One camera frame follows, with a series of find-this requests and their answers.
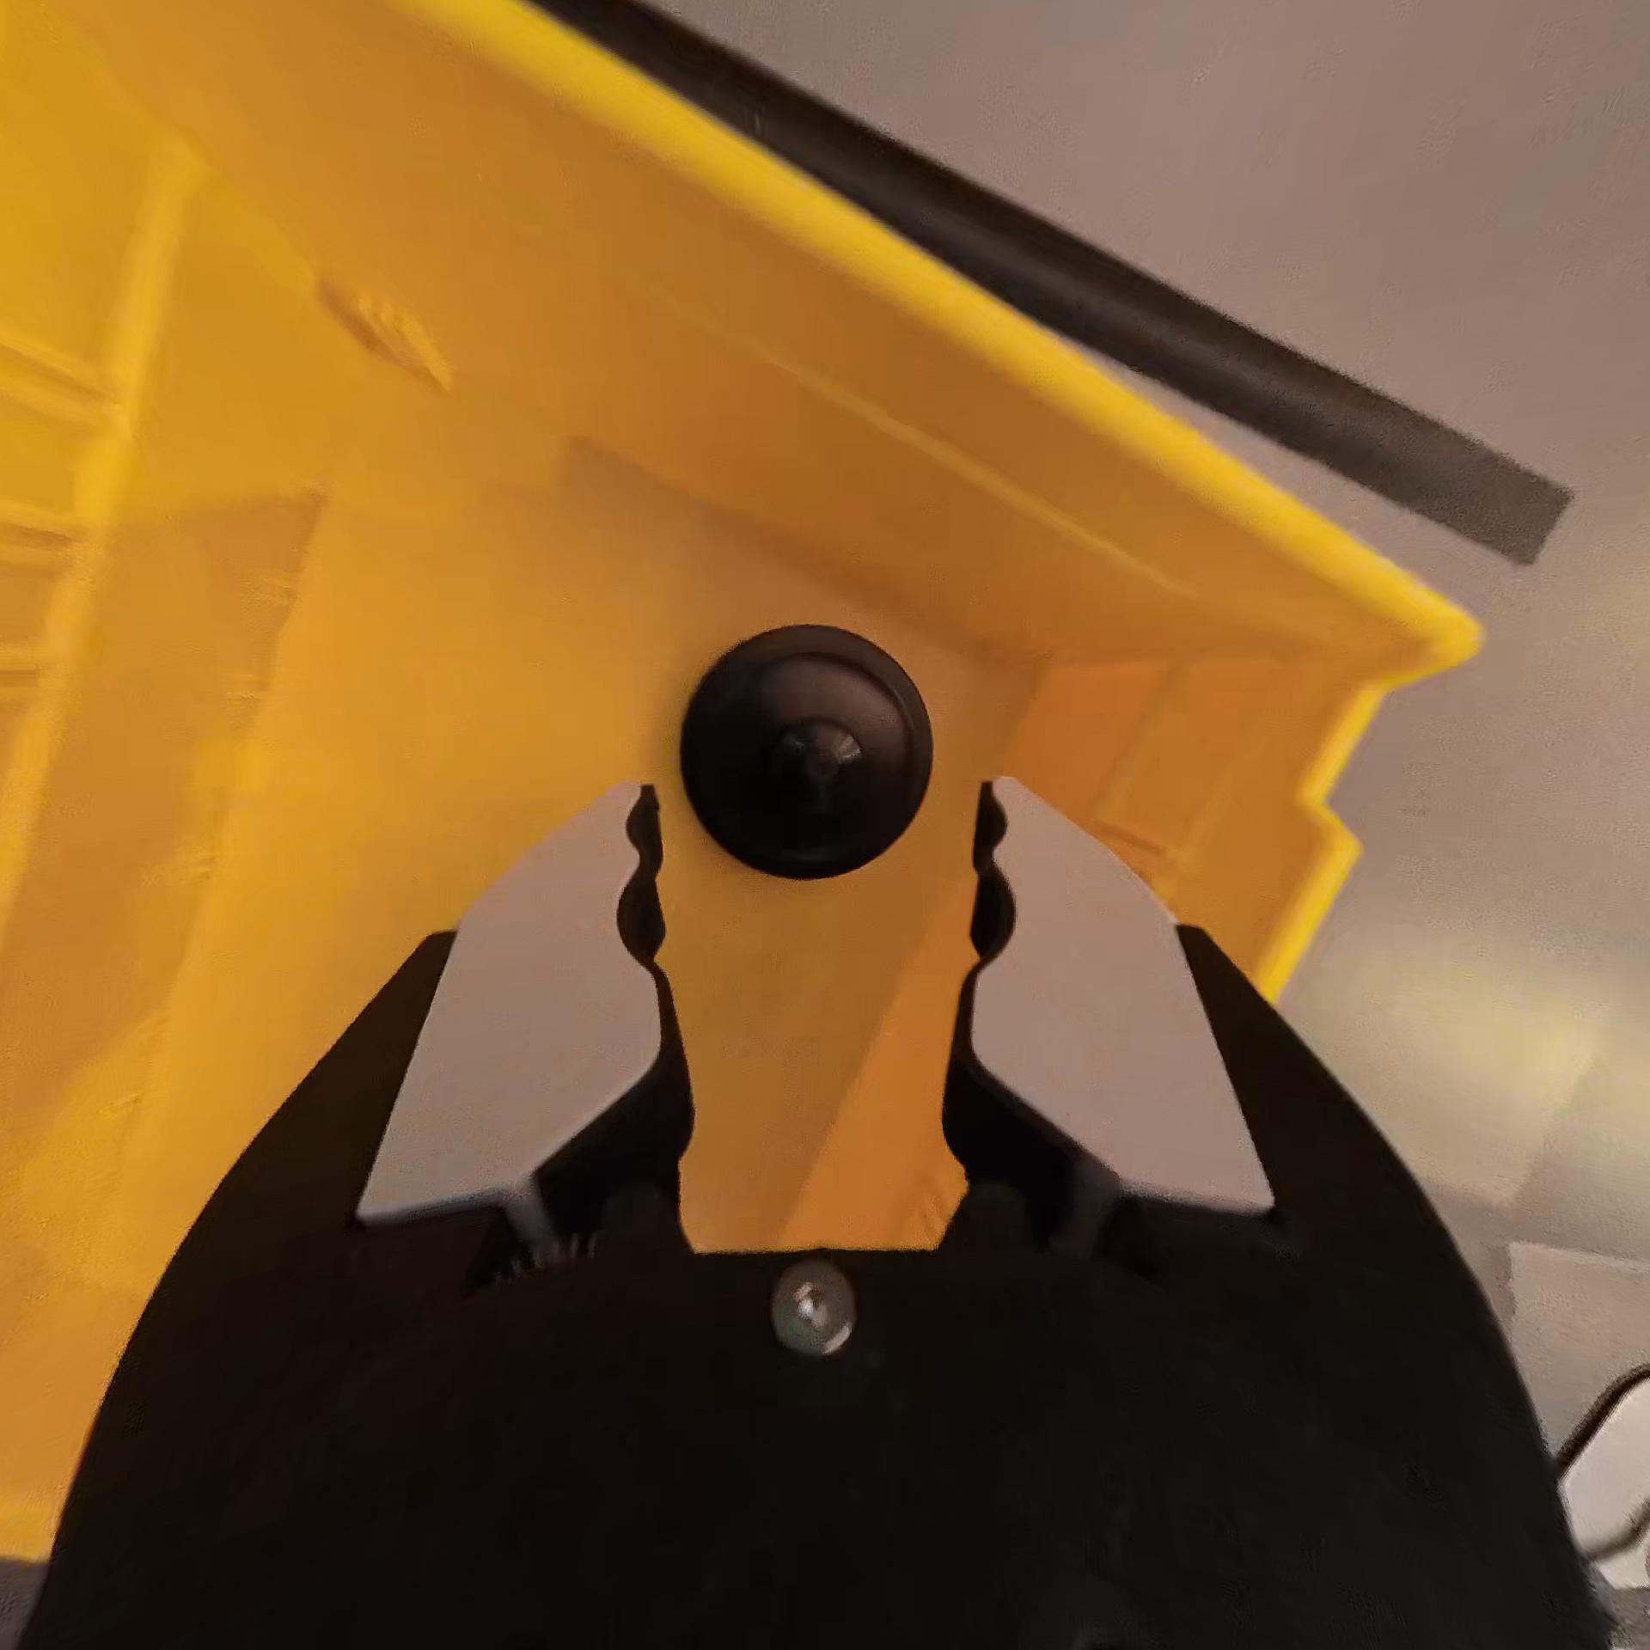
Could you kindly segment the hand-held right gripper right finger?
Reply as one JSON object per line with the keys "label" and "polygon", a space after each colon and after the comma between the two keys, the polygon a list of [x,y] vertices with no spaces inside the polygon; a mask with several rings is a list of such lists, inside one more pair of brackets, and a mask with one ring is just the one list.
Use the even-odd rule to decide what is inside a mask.
{"label": "hand-held right gripper right finger", "polygon": [[1122,1200],[1265,1217],[1275,1189],[1177,916],[1016,776],[979,792],[978,961],[944,1138],[1042,1248],[1098,1248]]}

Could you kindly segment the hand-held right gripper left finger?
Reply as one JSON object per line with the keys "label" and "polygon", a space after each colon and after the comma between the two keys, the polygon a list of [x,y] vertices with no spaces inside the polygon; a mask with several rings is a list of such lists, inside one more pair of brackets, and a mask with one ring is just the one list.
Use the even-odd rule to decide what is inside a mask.
{"label": "hand-held right gripper left finger", "polygon": [[617,1191],[679,1221],[694,1096],[665,939],[659,799],[620,783],[461,916],[358,1217],[494,1210],[579,1242]]}

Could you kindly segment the black bottle lid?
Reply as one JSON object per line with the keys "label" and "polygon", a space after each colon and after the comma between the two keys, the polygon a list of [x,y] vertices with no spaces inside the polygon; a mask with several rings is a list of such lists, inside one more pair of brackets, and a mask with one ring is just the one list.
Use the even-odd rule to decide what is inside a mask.
{"label": "black bottle lid", "polygon": [[916,678],[835,626],[766,627],[697,685],[679,770],[701,827],[756,871],[856,871],[916,821],[936,734]]}

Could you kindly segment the yellow plastic bin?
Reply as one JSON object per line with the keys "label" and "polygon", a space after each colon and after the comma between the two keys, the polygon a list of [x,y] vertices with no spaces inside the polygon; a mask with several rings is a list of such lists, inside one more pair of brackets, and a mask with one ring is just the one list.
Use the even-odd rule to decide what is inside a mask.
{"label": "yellow plastic bin", "polygon": [[[679,769],[738,641],[916,678],[910,831],[750,869]],[[706,1248],[926,1248],[979,783],[1275,998],[1328,799],[1476,620],[527,3],[4,3],[4,1558],[358,1009],[663,803]]]}

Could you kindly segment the white blurred object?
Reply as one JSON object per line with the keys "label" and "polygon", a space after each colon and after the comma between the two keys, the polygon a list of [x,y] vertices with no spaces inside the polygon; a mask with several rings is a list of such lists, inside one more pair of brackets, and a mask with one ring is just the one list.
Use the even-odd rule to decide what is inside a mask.
{"label": "white blurred object", "polygon": [[1620,1375],[1559,1450],[1580,1558],[1616,1591],[1647,1588],[1647,1364]]}

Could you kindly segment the black strip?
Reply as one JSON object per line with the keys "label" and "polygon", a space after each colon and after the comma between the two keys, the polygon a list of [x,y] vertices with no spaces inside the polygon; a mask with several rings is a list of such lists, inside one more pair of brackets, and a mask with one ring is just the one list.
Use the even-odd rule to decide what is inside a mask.
{"label": "black strip", "polygon": [[1028,319],[1531,566],[1574,491],[1232,319],[649,3],[537,3]]}

